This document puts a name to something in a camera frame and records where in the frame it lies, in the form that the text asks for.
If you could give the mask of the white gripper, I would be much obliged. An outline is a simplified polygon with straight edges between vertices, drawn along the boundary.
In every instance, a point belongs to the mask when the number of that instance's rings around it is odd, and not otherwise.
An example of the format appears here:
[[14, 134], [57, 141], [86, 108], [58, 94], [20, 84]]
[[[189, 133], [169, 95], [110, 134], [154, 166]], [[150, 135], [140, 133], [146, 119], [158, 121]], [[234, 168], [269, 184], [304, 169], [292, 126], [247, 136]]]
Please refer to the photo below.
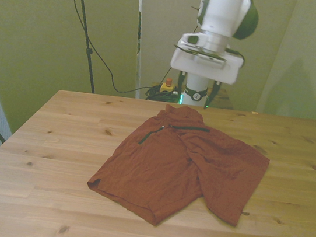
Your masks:
[[241, 60], [241, 57], [227, 52], [221, 55], [209, 54], [180, 40], [175, 45], [170, 63], [172, 68], [180, 70], [177, 81], [178, 94], [182, 93], [186, 72], [212, 79], [214, 83], [204, 108], [209, 107], [220, 90], [221, 83], [235, 83], [241, 68]]

